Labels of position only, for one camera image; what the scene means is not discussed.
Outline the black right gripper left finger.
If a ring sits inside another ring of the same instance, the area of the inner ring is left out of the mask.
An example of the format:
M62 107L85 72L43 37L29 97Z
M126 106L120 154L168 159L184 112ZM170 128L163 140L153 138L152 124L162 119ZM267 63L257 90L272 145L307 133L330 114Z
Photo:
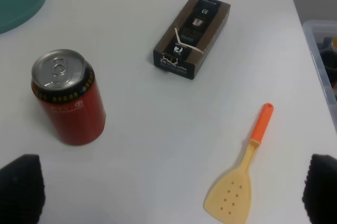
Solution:
M1 223L38 223L44 204L38 155L24 154L1 168Z

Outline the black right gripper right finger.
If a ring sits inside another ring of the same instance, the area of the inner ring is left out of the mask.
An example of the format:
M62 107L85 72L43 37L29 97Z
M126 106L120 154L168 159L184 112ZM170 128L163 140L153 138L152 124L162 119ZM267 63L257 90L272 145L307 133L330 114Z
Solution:
M336 223L336 159L313 154L302 202L310 223Z

